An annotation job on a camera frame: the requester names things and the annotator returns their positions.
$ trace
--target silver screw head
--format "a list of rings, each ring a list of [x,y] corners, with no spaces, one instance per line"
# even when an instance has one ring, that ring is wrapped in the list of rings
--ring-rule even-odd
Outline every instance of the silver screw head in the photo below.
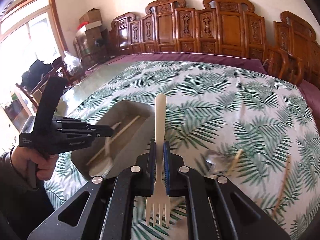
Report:
[[[99,177],[99,176],[95,176],[95,177],[92,178],[92,183],[94,183],[94,184],[99,184],[102,181],[103,181],[103,179],[101,177]]]
[[[183,172],[183,173],[187,173],[187,172],[189,172],[189,168],[188,168],[187,166],[181,166],[181,167],[179,168],[179,171],[180,171],[180,172]]]
[[[139,171],[141,171],[141,168],[140,168],[139,166],[132,166],[131,169],[130,169],[130,171],[132,171],[132,172],[139,172]]]
[[[226,177],[220,176],[218,177],[218,182],[221,184],[226,184],[228,182],[228,179]]]

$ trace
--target wooden stick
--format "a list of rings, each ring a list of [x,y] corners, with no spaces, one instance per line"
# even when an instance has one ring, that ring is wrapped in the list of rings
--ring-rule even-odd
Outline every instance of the wooden stick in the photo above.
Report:
[[[286,163],[286,165],[285,165],[285,171],[284,171],[284,178],[283,178],[282,186],[281,186],[281,189],[280,189],[280,192],[279,192],[279,196],[278,196],[278,200],[277,200],[275,209],[273,210],[273,213],[272,213],[272,218],[273,218],[273,219],[274,219],[275,216],[276,216],[277,209],[278,209],[278,207],[279,207],[279,205],[280,205],[280,202],[281,202],[281,200],[282,200],[285,182],[286,182],[287,177],[288,177],[288,175],[289,175],[290,163],[291,163],[291,162],[290,162],[290,158],[291,158],[291,156],[288,155],[288,157],[287,157],[287,163]]]
[[[230,175],[231,172],[233,171],[233,169],[235,168],[235,166],[236,166],[236,164],[238,163],[238,160],[239,160],[240,155],[241,155],[242,152],[243,152],[242,149],[239,149],[239,150],[237,151],[235,157],[233,158],[233,161],[232,161],[232,163],[231,163],[231,166],[230,166],[230,168],[229,168],[229,170],[228,170],[228,172],[227,172],[227,175]]]
[[[98,151],[86,164],[86,166],[88,166],[96,157],[98,157],[98,155],[100,155],[100,153],[104,150],[104,147],[102,147],[100,149],[100,151]]]
[[[135,121],[139,119],[139,115],[137,115],[135,118],[133,118],[125,127],[123,127],[114,137],[110,139],[110,144],[117,139],[121,134],[124,133],[125,130],[129,128],[130,125],[132,125]]]
[[[112,137],[110,139],[109,145],[116,139],[118,138],[122,133],[124,133],[125,130],[127,130],[129,128],[130,125],[132,125],[135,121],[137,121],[139,119],[139,115],[137,115],[135,118],[133,118],[125,127],[123,127],[114,137]],[[100,151],[98,151],[87,163],[86,166],[88,166],[95,158],[97,158],[100,153],[105,150],[105,146],[102,147],[102,149]]]
[[[121,122],[117,122],[117,123],[115,123],[111,128],[114,130],[114,129],[116,129],[116,128],[118,127],[118,125],[120,125],[120,124],[121,124]],[[100,151],[98,151],[98,152],[86,163],[85,166],[88,166],[96,157],[99,156],[99,154],[100,154],[103,150],[105,150],[105,145],[106,145],[106,144],[104,144],[104,146],[100,149]]]

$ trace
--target leaf print bedsheet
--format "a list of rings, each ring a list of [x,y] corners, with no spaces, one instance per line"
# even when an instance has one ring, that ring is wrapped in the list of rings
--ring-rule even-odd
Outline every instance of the leaf print bedsheet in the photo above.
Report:
[[[292,239],[298,239],[320,206],[320,137],[297,87],[230,66],[136,62],[90,95],[70,116],[94,124],[121,100],[153,105],[158,93],[167,96],[166,140],[173,153],[205,175],[210,168],[205,161],[210,150],[219,152],[216,170],[226,172],[242,149],[229,179],[273,216]],[[276,208],[289,155],[289,175]],[[85,183],[71,163],[70,153],[64,153],[45,188],[58,208]],[[182,239],[184,199],[172,202],[170,227],[153,228],[145,225],[145,199],[137,198],[132,239]]]

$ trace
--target white plastic fork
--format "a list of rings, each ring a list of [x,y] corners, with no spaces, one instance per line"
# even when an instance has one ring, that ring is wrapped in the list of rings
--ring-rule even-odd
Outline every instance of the white plastic fork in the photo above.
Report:
[[[153,207],[152,220],[153,226],[156,225],[157,213],[159,213],[159,225],[162,227],[163,207],[165,208],[165,226],[169,227],[170,221],[170,197],[167,196],[165,185],[162,183],[162,160],[163,160],[163,143],[165,128],[165,106],[166,96],[158,94],[155,99],[156,112],[156,182],[154,185],[153,195],[147,197],[146,203],[146,224],[150,223],[150,212]]]

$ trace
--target human hand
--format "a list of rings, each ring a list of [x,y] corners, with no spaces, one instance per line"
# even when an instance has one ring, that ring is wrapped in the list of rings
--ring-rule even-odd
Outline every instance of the human hand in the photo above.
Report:
[[[16,146],[11,154],[11,161],[14,168],[23,178],[27,178],[28,161],[38,164],[36,173],[39,180],[49,180],[53,174],[59,155],[49,155],[46,160],[37,150]]]

